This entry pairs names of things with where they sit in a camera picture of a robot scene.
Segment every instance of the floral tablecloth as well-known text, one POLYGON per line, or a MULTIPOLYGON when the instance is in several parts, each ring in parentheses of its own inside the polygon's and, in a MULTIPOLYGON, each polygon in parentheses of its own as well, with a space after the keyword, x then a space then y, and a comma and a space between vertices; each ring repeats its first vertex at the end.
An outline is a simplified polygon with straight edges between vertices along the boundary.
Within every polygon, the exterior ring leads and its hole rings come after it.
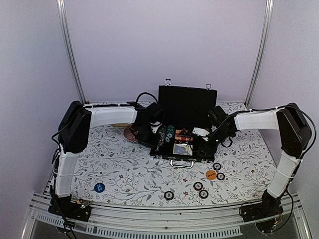
MULTIPOLYGON (((245 109, 242 103, 218 103, 227 113, 245 109)), ((273 178, 275 164, 259 131, 238 132, 229 148, 218 147, 215 162, 225 179, 208 180, 212 164, 195 163, 193 168, 173 168, 169 160, 153 159, 150 149, 131 143, 123 128, 110 125, 90 130, 87 148, 81 153, 72 180, 72 196, 111 204, 184 207, 229 204, 257 199, 273 178), (201 182, 206 199, 194 190, 201 182), (105 185, 98 193, 94 186, 105 185), (164 198, 172 191, 174 198, 164 198)))

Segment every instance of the white wall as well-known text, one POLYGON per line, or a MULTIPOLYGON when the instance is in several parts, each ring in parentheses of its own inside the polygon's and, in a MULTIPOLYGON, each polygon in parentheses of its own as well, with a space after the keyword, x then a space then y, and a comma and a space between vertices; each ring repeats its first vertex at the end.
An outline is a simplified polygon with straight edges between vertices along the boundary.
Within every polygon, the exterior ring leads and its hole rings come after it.
POLYGON ((52 168, 50 136, 78 96, 56 1, 2 0, 0 22, 0 238, 16 239, 52 168))
MULTIPOLYGON (((319 2, 276 0, 266 51, 252 100, 253 108, 296 102, 319 127, 319 2)), ((279 133, 263 135, 275 159, 279 133)), ((297 189, 313 238, 319 238, 318 142, 305 156, 293 188, 297 189)))
POLYGON ((265 0, 66 1, 72 46, 87 100, 134 100, 158 85, 218 90, 245 101, 265 0))

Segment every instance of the wire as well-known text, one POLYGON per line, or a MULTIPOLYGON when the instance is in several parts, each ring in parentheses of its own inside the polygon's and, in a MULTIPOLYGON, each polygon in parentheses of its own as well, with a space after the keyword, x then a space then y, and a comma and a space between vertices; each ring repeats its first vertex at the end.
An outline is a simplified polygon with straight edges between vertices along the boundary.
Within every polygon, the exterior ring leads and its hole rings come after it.
POLYGON ((60 129, 57 133, 55 133, 54 135, 51 136, 51 139, 58 145, 59 151, 61 152, 61 146, 60 143, 54 138, 56 137, 58 134, 60 134, 62 131, 64 131, 67 127, 70 126, 70 124, 73 122, 73 120, 75 119, 75 117, 77 117, 77 113, 80 112, 81 110, 83 110, 83 108, 79 108, 71 117, 71 119, 69 120, 69 122, 62 128, 60 129))
POLYGON ((289 221, 291 215, 293 214, 293 211, 294 211, 294 199, 291 196, 291 194, 288 192, 288 187, 286 188, 286 193, 291 198, 291 210, 290 210, 290 213, 289 213, 289 216, 288 216, 287 220, 279 228, 276 228, 273 232, 276 232, 276 231, 280 230, 281 228, 283 228, 287 224, 287 222, 289 221))
POLYGON ((230 143, 229 143, 229 145, 224 145, 224 142, 225 141, 222 141, 222 143, 221 143, 221 145, 224 147, 224 148, 229 148, 232 144, 233 144, 233 140, 231 139, 231 137, 228 137, 228 139, 229 139, 229 141, 230 141, 230 143))
POLYGON ((156 98, 154 95, 152 95, 151 93, 142 92, 142 93, 140 93, 139 96, 136 98, 136 100, 135 100, 135 105, 137 105, 137 103, 138 103, 138 101, 139 101, 139 99, 140 99, 140 97, 141 97, 142 95, 149 95, 149 96, 153 97, 153 99, 155 100, 155 102, 156 102, 157 104, 159 103, 159 101, 157 100, 157 98, 156 98))
POLYGON ((67 226, 69 227, 69 229, 70 229, 70 231, 71 231, 71 233, 72 233, 74 239, 77 239, 77 237, 76 237, 76 235, 75 235, 75 233, 74 233, 74 231, 73 231, 73 229, 72 229, 72 225, 71 225, 70 222, 66 219, 65 215, 64 215, 63 212, 61 211, 61 209, 60 209, 60 207, 59 207, 59 205, 58 205, 58 203, 57 203, 57 201, 56 201, 56 197, 55 197, 55 194, 54 194, 54 192, 55 192, 55 180, 54 180, 53 185, 54 185, 54 187, 53 187, 52 185, 50 186, 50 187, 51 187, 51 190, 53 191, 53 193, 51 194, 51 196, 52 196, 52 200, 54 201, 54 204, 56 205, 56 207, 57 207, 59 213, 60 213, 61 216, 62 216, 62 219, 64 220, 63 226, 64 226, 65 235, 66 235, 69 239, 72 239, 72 238, 67 234, 67 232, 66 232, 66 231, 67 231, 66 225, 67 225, 67 226))

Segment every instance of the poker chip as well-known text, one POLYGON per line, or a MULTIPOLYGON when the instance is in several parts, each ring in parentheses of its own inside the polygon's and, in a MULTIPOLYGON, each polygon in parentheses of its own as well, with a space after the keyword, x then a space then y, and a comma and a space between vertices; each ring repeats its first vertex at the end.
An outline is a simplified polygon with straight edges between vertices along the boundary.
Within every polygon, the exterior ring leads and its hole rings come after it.
POLYGON ((194 189, 196 191, 200 191, 200 190, 202 190, 202 188, 203 188, 203 184, 202 183, 200 183, 200 182, 194 183, 194 189))
POLYGON ((206 190, 201 190, 199 192, 199 197, 202 198, 202 199, 205 199, 208 197, 208 192, 206 190))
POLYGON ((171 191, 167 191, 164 193, 164 198, 168 201, 172 200, 174 198, 174 193, 171 191))
POLYGON ((216 171, 221 169, 221 164, 220 163, 214 163, 213 164, 213 169, 215 169, 216 171))
POLYGON ((218 173, 218 174, 217 174, 217 179, 218 179, 218 180, 224 180, 224 179, 225 179, 225 174, 223 174, 223 173, 218 173))
POLYGON ((169 125, 167 127, 167 130, 166 130, 165 142, 170 143, 170 141, 174 137, 174 135, 175 135, 175 128, 173 125, 169 125))

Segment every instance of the metal bracket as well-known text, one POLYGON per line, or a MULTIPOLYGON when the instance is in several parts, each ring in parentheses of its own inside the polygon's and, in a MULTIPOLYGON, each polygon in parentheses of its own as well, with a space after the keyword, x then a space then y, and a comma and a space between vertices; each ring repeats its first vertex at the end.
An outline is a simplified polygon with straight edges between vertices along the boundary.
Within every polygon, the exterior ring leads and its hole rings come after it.
POLYGON ((170 160, 170 165, 174 168, 192 168, 194 166, 194 161, 191 161, 190 166, 184 166, 184 165, 174 165, 173 164, 174 160, 170 160))
POLYGON ((206 89, 207 90, 211 90, 211 84, 210 83, 206 83, 206 89))
POLYGON ((165 79, 165 85, 166 86, 170 86, 171 83, 171 79, 165 79))

